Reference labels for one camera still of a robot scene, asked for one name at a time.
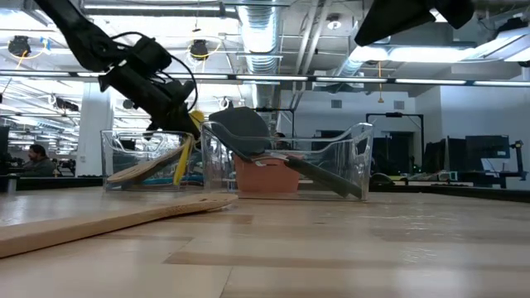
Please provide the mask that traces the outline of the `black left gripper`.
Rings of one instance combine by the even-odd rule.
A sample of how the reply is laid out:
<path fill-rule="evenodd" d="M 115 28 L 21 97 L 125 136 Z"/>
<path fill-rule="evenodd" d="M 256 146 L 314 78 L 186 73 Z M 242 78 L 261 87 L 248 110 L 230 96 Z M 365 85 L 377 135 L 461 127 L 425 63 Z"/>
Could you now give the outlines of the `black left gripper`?
<path fill-rule="evenodd" d="M 200 137 L 201 111 L 187 111 L 185 100 L 194 90 L 192 81 L 184 84 L 179 80 L 157 82 L 134 70 L 129 64 L 113 67 L 98 77 L 101 91 L 108 87 L 133 102 L 151 116 L 147 127 L 147 140 L 159 129 L 166 132 L 186 132 Z"/>

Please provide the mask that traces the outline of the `yellow plastic spoon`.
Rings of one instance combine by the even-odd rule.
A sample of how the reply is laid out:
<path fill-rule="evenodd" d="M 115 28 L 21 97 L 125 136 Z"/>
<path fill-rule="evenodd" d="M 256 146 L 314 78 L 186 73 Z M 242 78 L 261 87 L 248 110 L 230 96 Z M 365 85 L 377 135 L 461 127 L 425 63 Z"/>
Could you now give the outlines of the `yellow plastic spoon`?
<path fill-rule="evenodd" d="M 193 110 L 190 112 L 190 117 L 197 129 L 200 128 L 201 123 L 205 120 L 205 115 L 200 110 Z M 181 153 L 173 175 L 173 185 L 179 185 L 182 178 L 186 174 L 188 160 L 194 145 L 195 140 L 190 139 L 185 141 L 184 149 Z"/>

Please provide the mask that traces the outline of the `teal plastic utensil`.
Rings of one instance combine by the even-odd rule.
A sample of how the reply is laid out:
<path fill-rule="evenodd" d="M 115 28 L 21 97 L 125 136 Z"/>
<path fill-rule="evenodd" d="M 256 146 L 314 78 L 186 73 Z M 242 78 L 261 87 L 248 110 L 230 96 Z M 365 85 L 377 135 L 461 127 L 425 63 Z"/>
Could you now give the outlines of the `teal plastic utensil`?
<path fill-rule="evenodd" d="M 144 180 L 143 185 L 199 185 L 204 184 L 202 175 L 185 175 L 183 178 L 178 180 L 176 183 L 172 178 L 151 178 Z"/>

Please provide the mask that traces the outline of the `large wooden slotted turner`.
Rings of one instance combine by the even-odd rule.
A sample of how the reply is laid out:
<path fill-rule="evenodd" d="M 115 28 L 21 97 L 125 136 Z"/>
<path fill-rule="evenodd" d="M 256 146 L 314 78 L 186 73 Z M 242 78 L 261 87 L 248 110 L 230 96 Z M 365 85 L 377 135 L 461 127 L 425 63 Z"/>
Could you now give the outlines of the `large wooden slotted turner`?
<path fill-rule="evenodd" d="M 170 150 L 168 153 L 159 156 L 151 161 L 132 166 L 125 170 L 112 174 L 107 178 L 107 182 L 112 185 L 136 184 L 144 181 L 158 171 L 169 166 L 179 159 L 181 153 L 190 145 L 186 142 L 184 145 Z"/>

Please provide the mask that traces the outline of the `black spatula silver neck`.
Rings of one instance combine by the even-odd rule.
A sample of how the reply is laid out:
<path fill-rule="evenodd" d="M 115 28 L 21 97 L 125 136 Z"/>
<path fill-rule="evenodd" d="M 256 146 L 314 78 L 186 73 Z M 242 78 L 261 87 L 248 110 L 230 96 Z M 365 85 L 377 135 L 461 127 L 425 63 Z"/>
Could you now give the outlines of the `black spatula silver neck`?
<path fill-rule="evenodd" d="M 319 166 L 312 165 L 307 161 L 304 166 L 292 170 L 322 184 L 341 197 L 345 198 L 348 195 L 353 195 L 358 199 L 362 198 L 363 191 L 358 185 L 349 182 L 345 178 L 342 178 L 330 171 L 324 170 Z"/>

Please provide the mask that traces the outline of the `clear plastic bin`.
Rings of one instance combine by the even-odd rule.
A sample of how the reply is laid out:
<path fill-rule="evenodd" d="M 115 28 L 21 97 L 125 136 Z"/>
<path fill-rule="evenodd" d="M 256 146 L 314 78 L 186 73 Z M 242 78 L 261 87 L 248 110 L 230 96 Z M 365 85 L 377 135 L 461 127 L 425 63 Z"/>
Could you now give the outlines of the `clear plastic bin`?
<path fill-rule="evenodd" d="M 201 190 L 203 187 L 199 185 L 143 185 L 142 182 L 112 185 L 107 182 L 107 178 L 112 174 L 154 160 L 170 150 L 184 145 L 186 140 L 195 140 L 189 133 L 155 131 L 152 138 L 147 140 L 147 131 L 108 130 L 101 132 L 101 138 L 102 171 L 106 190 L 184 192 Z M 194 146 L 185 175 L 202 175 L 200 158 L 201 154 Z M 179 159 L 147 179 L 173 179 L 178 161 Z"/>
<path fill-rule="evenodd" d="M 349 127 L 336 137 L 284 137 L 281 141 L 290 145 L 288 150 L 277 150 L 277 139 L 270 134 L 269 152 L 300 157 L 312 165 L 330 171 L 349 182 L 358 185 L 362 191 L 362 198 L 353 195 L 341 197 L 322 184 L 299 173 L 298 190 L 295 193 L 246 193 L 238 189 L 235 180 L 234 157 L 236 156 L 211 132 L 202 126 L 201 146 L 203 152 L 205 187 L 209 190 L 226 189 L 241 196 L 271 197 L 274 195 L 290 199 L 301 194 L 301 187 L 305 183 L 315 186 L 322 191 L 324 199 L 344 199 L 365 201 L 369 192 L 372 127 L 367 123 L 359 123 Z"/>

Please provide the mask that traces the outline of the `long ceiling light bar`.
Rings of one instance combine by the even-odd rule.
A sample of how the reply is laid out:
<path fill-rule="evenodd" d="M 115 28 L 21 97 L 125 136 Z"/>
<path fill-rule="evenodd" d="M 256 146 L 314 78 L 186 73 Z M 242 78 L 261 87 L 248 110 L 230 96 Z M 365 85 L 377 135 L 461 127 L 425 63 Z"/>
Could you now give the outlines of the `long ceiling light bar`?
<path fill-rule="evenodd" d="M 42 79 L 95 79 L 103 73 L 66 72 L 45 70 L 0 70 L 0 76 L 27 77 Z M 379 77 L 331 77 L 314 75 L 273 75 L 273 74 L 195 74 L 195 79 L 202 81 L 250 81 L 254 83 L 271 82 L 304 82 L 329 84 L 410 84 L 410 85 L 444 85 L 466 87 L 499 87 L 499 88 L 530 88 L 530 81 L 512 80 L 463 80 L 463 79 L 411 79 L 411 78 L 379 78 Z"/>

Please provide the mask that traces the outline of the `orange plastic bin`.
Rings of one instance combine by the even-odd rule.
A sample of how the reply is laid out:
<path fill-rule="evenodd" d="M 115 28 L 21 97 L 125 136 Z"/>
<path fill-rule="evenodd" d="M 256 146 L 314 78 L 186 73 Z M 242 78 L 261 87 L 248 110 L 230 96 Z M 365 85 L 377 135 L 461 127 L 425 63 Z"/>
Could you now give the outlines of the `orange plastic bin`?
<path fill-rule="evenodd" d="M 240 191 L 246 193 L 295 193 L 300 175 L 287 167 L 283 161 L 268 159 L 245 162 L 234 157 L 235 180 Z"/>

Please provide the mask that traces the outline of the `wooden slotted spoon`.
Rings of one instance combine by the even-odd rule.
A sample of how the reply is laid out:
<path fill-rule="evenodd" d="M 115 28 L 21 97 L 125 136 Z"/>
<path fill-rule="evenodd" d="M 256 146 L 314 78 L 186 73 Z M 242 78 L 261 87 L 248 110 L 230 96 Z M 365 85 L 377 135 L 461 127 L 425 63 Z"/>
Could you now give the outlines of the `wooden slotted spoon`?
<path fill-rule="evenodd" d="M 187 195 L 175 203 L 98 212 L 0 227 L 0 258 L 49 248 L 159 219 L 222 209 L 239 197 L 229 193 Z"/>

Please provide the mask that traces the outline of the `black computer monitor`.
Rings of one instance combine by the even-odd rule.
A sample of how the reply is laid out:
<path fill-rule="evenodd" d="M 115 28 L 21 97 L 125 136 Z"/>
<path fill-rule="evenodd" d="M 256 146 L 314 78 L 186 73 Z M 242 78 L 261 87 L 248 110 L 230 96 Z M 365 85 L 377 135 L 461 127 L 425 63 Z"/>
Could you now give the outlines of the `black computer monitor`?
<path fill-rule="evenodd" d="M 510 145 L 508 136 L 483 135 L 466 136 L 467 155 L 473 158 L 499 158 L 510 157 Z"/>
<path fill-rule="evenodd" d="M 427 173 L 465 171 L 466 159 L 465 139 L 448 137 L 426 144 L 422 166 Z"/>

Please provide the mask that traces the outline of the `black equipment stand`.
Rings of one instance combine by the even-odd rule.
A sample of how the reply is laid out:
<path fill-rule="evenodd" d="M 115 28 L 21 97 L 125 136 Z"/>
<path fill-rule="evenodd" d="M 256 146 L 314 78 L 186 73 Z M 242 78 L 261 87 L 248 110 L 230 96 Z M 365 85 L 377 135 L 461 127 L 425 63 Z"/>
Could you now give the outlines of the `black equipment stand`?
<path fill-rule="evenodd" d="M 523 166 L 523 142 L 517 140 L 510 147 L 515 150 L 518 176 L 521 181 L 525 181 L 528 173 L 524 170 Z"/>

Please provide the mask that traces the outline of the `black office desk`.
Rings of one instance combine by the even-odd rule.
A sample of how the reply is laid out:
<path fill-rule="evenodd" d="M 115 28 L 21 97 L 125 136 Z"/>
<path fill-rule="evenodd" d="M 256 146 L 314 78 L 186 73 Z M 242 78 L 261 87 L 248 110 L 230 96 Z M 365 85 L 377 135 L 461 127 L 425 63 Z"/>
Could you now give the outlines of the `black office desk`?
<path fill-rule="evenodd" d="M 458 173 L 458 181 L 471 182 L 475 187 L 480 185 L 499 185 L 501 189 L 505 189 L 508 178 L 526 180 L 527 174 L 527 171 L 462 171 Z"/>

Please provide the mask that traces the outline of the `silver slanted ventilation duct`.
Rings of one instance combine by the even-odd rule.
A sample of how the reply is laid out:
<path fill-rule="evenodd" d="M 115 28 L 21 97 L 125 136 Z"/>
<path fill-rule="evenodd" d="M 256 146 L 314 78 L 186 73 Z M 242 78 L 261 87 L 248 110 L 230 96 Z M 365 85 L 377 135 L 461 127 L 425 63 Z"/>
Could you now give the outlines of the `silver slanted ventilation duct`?
<path fill-rule="evenodd" d="M 356 46 L 349 56 L 335 70 L 334 76 L 355 76 L 362 65 L 369 61 L 371 49 L 368 46 Z"/>

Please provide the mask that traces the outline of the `black rig frame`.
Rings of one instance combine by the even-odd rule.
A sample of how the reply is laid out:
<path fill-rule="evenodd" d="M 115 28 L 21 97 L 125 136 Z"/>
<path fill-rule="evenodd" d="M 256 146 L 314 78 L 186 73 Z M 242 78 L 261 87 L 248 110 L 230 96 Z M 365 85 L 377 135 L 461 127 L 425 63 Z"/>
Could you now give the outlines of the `black rig frame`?
<path fill-rule="evenodd" d="M 411 175 L 421 169 L 425 148 L 425 120 L 418 113 L 366 113 L 374 126 L 373 159 L 387 175 Z"/>
<path fill-rule="evenodd" d="M 270 108 L 258 107 L 253 108 L 268 124 L 271 131 L 278 131 L 281 128 L 281 120 L 285 119 L 291 125 L 291 136 L 296 135 L 296 118 L 293 108 Z"/>

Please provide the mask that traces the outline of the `silver spiral ventilation duct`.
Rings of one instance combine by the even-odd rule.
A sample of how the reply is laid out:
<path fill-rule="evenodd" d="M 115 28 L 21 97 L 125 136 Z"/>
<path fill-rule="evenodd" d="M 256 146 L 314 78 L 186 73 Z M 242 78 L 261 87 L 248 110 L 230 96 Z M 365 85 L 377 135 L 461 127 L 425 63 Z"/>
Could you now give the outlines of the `silver spiral ventilation duct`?
<path fill-rule="evenodd" d="M 241 6 L 238 8 L 241 21 L 241 38 L 246 64 L 251 75 L 277 75 L 280 59 L 278 50 L 278 27 L 280 11 L 272 6 Z M 270 133 L 277 130 L 279 84 L 253 83 L 252 97 L 255 108 L 270 108 L 272 112 L 258 114 L 265 121 Z"/>

